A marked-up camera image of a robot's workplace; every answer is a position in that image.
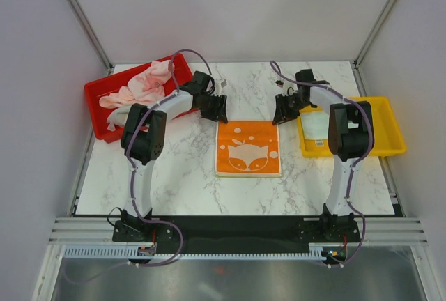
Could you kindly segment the grey towel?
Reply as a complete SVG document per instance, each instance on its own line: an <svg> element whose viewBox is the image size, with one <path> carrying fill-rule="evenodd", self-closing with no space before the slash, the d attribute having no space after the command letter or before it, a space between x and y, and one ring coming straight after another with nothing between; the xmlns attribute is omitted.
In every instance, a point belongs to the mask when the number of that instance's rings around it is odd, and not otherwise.
<svg viewBox="0 0 446 301"><path fill-rule="evenodd" d="M113 110L106 120L107 129L109 131L115 131L117 127L123 128L128 119L130 108L130 105L126 105Z"/></svg>

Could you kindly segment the cream orange-dotted towel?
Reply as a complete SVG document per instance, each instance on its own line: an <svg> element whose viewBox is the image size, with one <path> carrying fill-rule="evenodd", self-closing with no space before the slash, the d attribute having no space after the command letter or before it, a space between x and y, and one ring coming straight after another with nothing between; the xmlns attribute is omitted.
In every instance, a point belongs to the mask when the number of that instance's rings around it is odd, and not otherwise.
<svg viewBox="0 0 446 301"><path fill-rule="evenodd" d="M270 121L218 123L215 173L228 178L279 178L279 129Z"/></svg>

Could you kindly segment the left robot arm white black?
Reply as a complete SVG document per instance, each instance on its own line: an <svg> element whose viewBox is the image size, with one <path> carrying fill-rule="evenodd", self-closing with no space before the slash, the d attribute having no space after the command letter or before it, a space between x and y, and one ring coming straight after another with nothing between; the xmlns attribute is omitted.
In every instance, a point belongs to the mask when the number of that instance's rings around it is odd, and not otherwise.
<svg viewBox="0 0 446 301"><path fill-rule="evenodd" d="M121 147L129 164L129 195L123 215L134 218L128 233L137 241L150 238L153 225L147 220L153 205L151 183L156 159L164 148L167 124L191 110L198 109L201 117L227 123L225 79L214 79L196 71L192 81L174 89L164 99L149 106L134 104L130 108L121 136Z"/></svg>

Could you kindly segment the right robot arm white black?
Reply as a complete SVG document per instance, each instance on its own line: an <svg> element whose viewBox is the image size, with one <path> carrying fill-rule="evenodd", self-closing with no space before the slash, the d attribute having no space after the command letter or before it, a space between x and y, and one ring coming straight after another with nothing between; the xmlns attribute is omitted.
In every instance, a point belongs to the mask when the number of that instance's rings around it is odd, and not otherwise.
<svg viewBox="0 0 446 301"><path fill-rule="evenodd" d="M286 77L275 61L272 70L284 81L282 93L275 96L273 125L297 119L305 107L319 107L329 117L328 147L334 158L330 193L323 206L325 218L318 225L319 235L335 241L344 233L344 225L354 214L351 194L362 161L374 147L371 105L356 102L333 89L329 82L314 78L311 69L297 72L293 79Z"/></svg>

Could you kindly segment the mint green towel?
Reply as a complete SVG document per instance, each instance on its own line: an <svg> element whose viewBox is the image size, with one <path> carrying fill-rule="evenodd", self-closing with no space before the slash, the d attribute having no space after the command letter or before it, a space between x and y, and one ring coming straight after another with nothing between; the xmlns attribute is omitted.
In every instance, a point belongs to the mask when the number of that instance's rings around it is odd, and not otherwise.
<svg viewBox="0 0 446 301"><path fill-rule="evenodd" d="M329 116L323 111L301 113L300 120L305 139L327 140Z"/></svg>

